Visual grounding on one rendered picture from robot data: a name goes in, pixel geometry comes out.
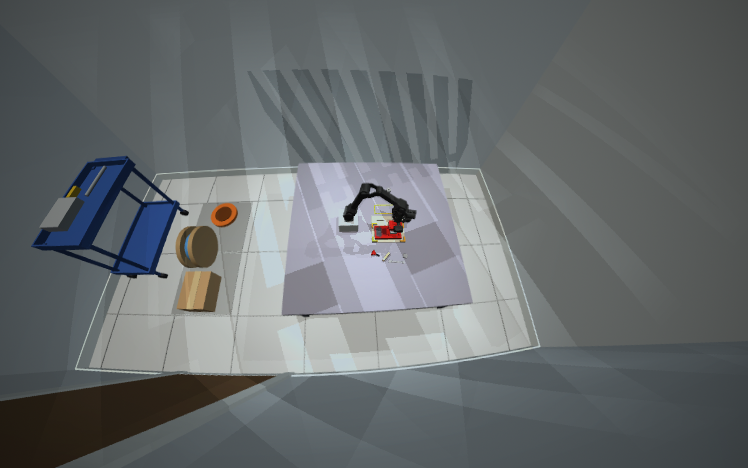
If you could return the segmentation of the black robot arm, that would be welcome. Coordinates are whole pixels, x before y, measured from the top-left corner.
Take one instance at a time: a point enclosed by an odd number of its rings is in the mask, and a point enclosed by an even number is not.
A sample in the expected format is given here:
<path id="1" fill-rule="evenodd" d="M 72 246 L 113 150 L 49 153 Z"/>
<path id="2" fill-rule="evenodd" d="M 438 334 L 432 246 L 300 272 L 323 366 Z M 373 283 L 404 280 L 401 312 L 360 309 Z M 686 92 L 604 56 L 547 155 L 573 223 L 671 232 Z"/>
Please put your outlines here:
<path id="1" fill-rule="evenodd" d="M 376 189 L 375 192 L 369 193 L 370 188 L 373 187 Z M 402 218 L 404 216 L 404 219 L 402 223 L 404 222 L 410 222 L 412 219 L 416 218 L 417 210 L 409 209 L 409 205 L 406 200 L 402 198 L 397 198 L 394 195 L 392 195 L 390 192 L 385 190 L 382 186 L 375 185 L 373 183 L 362 183 L 360 187 L 360 191 L 354 201 L 350 203 L 349 205 L 345 206 L 343 217 L 345 222 L 354 221 L 353 218 L 355 214 L 357 214 L 358 206 L 361 203 L 363 199 L 366 198 L 372 198 L 375 196 L 380 196 L 389 203 L 391 203 L 394 206 L 393 211 L 395 212 L 395 216 L 398 218 Z"/>

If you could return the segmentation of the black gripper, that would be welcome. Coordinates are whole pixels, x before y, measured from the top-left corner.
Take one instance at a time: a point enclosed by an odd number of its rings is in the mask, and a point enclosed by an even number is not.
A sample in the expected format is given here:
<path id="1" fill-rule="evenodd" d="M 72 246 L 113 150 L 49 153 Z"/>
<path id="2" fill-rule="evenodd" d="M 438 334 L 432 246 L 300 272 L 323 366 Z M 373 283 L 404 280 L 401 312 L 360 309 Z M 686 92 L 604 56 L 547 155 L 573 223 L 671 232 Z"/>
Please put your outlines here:
<path id="1" fill-rule="evenodd" d="M 402 233 L 403 232 L 403 226 L 401 226 L 402 219 L 404 219 L 404 216 L 402 218 L 398 218 L 395 216 L 395 212 L 393 211 L 394 208 L 392 208 L 392 216 L 394 219 L 394 222 L 397 223 L 397 226 L 393 226 L 394 233 Z"/>

